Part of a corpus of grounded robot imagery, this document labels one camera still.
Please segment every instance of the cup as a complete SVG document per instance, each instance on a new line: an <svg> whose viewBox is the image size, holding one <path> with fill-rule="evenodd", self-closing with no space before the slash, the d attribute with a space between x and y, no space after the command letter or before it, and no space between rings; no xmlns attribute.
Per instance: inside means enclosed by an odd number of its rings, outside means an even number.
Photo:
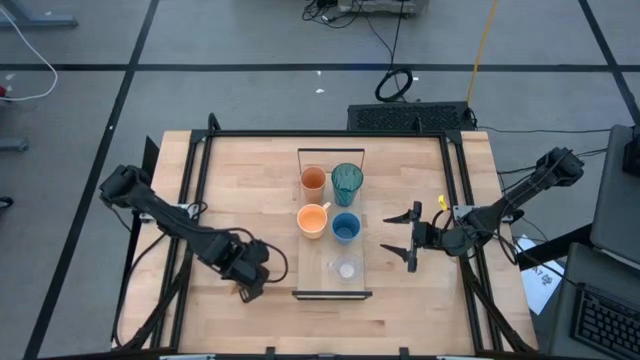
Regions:
<svg viewBox="0 0 640 360"><path fill-rule="evenodd" d="M343 212L333 218L331 230L342 245L349 245L360 233L360 219L350 212Z"/></svg>
<svg viewBox="0 0 640 360"><path fill-rule="evenodd" d="M331 206L328 202L323 206L316 204L305 205L298 211L298 226L302 235L307 239L318 239L324 235L327 226L327 209Z"/></svg>
<svg viewBox="0 0 640 360"><path fill-rule="evenodd" d="M363 178L362 170L353 164L345 163L336 166L331 173L336 204L343 207L351 205L358 189L362 186Z"/></svg>
<svg viewBox="0 0 640 360"><path fill-rule="evenodd" d="M324 195L324 186L327 183L327 174L322 168L310 166L300 174L300 184L307 202L320 204Z"/></svg>
<svg viewBox="0 0 640 360"><path fill-rule="evenodd" d="M362 261L350 255L343 255L333 264L340 280L349 282L362 274Z"/></svg>

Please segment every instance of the white cable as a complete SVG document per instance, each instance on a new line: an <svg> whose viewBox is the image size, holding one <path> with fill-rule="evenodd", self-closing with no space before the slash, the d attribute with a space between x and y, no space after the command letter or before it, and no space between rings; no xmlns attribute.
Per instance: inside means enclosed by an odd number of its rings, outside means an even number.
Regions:
<svg viewBox="0 0 640 360"><path fill-rule="evenodd" d="M20 31L20 29L18 29L18 26L13 22L13 20L11 20L11 17L9 15L7 15L7 13L4 11L4 9L2 9L0 7L0 12L2 12L2 14L4 14L4 17L7 18L7 20L9 20L9 22L11 23L11 25L13 25L13 28L16 29L16 31L18 32L18 35L20 35L20 38L22 39L22 41L24 41L25 44L27 44L27 46L29 47L29 49L31 49L31 51L33 51L34 54L36 54L40 60L42 60L43 63L45 63L49 69L51 69L51 71L53 72L53 84L51 84L51 87L49 88L49 90L47 90L47 92L45 92L44 94L40 94L40 95L33 95L33 96L27 96L27 97L22 97L22 98L10 98L10 97L0 97L0 100L7 100L7 101L25 101L25 100L32 100L32 99L38 99L38 98L42 98L45 97L49 94L51 94L51 92L53 91L53 89L56 87L56 84L58 83L58 73L56 72L56 70L53 68L53 66L51 66L51 64L49 64L47 62L47 60L45 60L42 55L40 55L39 52L36 51L36 49L33 48L33 46L31 46L31 44L29 44L29 42L27 41L27 39L24 38L24 35L22 35L22 32Z"/></svg>

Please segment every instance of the gray floor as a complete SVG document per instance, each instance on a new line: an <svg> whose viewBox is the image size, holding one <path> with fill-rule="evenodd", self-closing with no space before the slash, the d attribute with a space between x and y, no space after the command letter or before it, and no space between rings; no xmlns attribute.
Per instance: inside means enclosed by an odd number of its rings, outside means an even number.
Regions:
<svg viewBox="0 0 640 360"><path fill-rule="evenodd" d="M24 0L38 12L73 13L73 30L31 31L45 58L66 64L126 64L150 0ZM640 5L590 0L620 64L640 64ZM161 0L142 53L153 64L386 63L387 50L364 19L334 30L302 22L305 2ZM432 0L429 12L403 22L396 59L470 64L490 0ZM372 17L393 40L395 18ZM17 36L0 32L0 64L37 63ZM605 64L577 1L501 1L483 59L487 64ZM203 127L213 111L225 129L343 129L349 104L375 103L376 71L138 72L110 146L101 179L121 163L138 164L146 135L157 143L173 129ZM410 101L462 100L467 72L416 72ZM0 194L16 205L0 214L0 359L22 357L75 215L122 72L61 72L51 96L0 104L0 134L26 135L31 149L0 153ZM627 73L640 96L640 73ZM51 74L0 71L12 96L46 90ZM478 75L472 106L481 125L502 129L591 129L632 120L608 73ZM599 149L606 134L491 133L500 170L531 165L554 146ZM586 175L525 207L552 237L593 216L603 157L585 160ZM518 176L505 177L507 184ZM526 224L514 233L540 235ZM40 356L109 348L127 233L94 197ZM536 319L541 342L545 311Z"/></svg>

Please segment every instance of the white paper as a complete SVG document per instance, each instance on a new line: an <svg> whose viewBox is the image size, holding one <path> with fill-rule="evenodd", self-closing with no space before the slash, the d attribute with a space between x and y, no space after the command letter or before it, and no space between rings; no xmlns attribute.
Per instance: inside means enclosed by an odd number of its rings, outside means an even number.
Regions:
<svg viewBox="0 0 640 360"><path fill-rule="evenodd" d="M522 250L536 246L526 235L520 237L518 245ZM557 262L552 260L546 262L545 265L564 275L564 269ZM529 309L536 315L540 315L562 278L544 266L536 266L520 274L522 275L522 283L524 284L524 292L527 296Z"/></svg>

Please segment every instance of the yellow cable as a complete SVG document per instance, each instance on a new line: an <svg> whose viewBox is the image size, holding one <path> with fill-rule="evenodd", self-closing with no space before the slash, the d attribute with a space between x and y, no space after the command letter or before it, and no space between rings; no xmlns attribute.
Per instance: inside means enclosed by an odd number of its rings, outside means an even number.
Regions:
<svg viewBox="0 0 640 360"><path fill-rule="evenodd" d="M487 24L484 26L484 33L482 34L482 41L480 42L480 49L478 49L478 55L476 56L476 62L473 64L473 74L471 75L471 84L469 84L469 91L467 91L467 104L471 105L471 94L473 93L473 85L476 82L476 73L478 72L478 64L482 58L482 51L484 50L484 43L487 41L487 35L489 35L489 29L491 28L491 22L493 16L496 14L496 7L498 6L498 0L493 0L491 5L491 13L487 19Z"/></svg>

